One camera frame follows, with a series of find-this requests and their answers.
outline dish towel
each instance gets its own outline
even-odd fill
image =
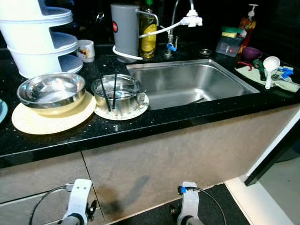
[[[259,74],[259,70],[256,69],[256,68],[253,68],[251,71],[248,71],[249,66],[241,67],[241,68],[238,68],[238,69],[234,68],[234,69],[236,71],[238,71],[240,74],[242,74],[243,76],[245,76],[246,78],[248,78],[248,79],[250,79],[254,82],[260,83],[262,85],[266,84],[265,81],[261,81],[261,76]],[[277,71],[276,74],[281,76],[282,72]],[[292,82],[290,77],[286,78],[285,80]],[[290,91],[290,92],[297,92],[299,90],[299,86],[297,86],[295,84],[292,84],[292,83],[289,83],[289,82],[286,82],[286,81],[271,80],[271,87],[277,86],[277,87],[280,87],[280,88],[282,88],[284,90],[287,90],[287,91]]]

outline purple bowl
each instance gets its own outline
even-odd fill
[[[263,53],[260,50],[252,47],[245,47],[242,52],[242,58],[245,62],[252,62],[262,57],[262,55]]]

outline white hose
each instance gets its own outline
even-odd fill
[[[115,53],[116,55],[119,55],[119,56],[123,56],[123,57],[134,59],[134,60],[143,60],[142,57],[138,57],[138,56],[134,56],[134,55],[128,55],[128,54],[125,54],[125,53],[118,52],[116,50],[115,45],[112,47],[112,51],[113,51],[113,53]]]
[[[155,32],[151,32],[151,33],[148,33],[148,34],[143,34],[143,35],[140,35],[139,38],[144,38],[146,36],[150,36],[150,35],[154,35],[154,34],[160,34],[160,33],[163,33],[165,31],[168,31],[168,30],[171,30],[175,27],[178,27],[179,25],[181,25],[181,21],[179,21],[178,23],[170,26],[170,27],[167,27],[167,28],[164,28],[164,29],[161,29],[161,30],[157,30]]]

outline black countertop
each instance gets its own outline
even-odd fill
[[[199,53],[200,48],[201,45],[195,43],[180,45],[179,51],[171,59],[166,60],[163,54],[165,47],[159,45],[156,57],[145,63],[207,58]],[[0,124],[0,168],[300,102],[299,93],[291,93],[279,88],[265,90],[263,86],[238,74],[234,67],[237,66],[239,56],[232,58],[216,53],[209,58],[258,89],[260,93],[161,110],[148,109],[141,116],[126,121],[106,120],[93,113],[85,122],[72,129],[52,135],[29,135],[17,130],[11,122],[12,112],[20,103],[16,90],[25,78],[18,74],[15,63],[7,50],[0,50],[0,99],[8,105],[7,116]],[[85,78],[86,89],[91,92],[90,85],[93,80],[101,75],[114,73],[129,74],[126,65],[120,63],[113,54],[111,45],[98,45],[95,61],[84,64],[78,74]],[[296,69],[293,80],[299,82],[297,80],[299,77],[300,72]]]

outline white ladle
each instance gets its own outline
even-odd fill
[[[280,60],[276,56],[269,56],[263,61],[263,67],[267,71],[267,81],[265,85],[265,89],[270,89],[271,87],[271,76],[272,71],[278,69],[280,66]]]

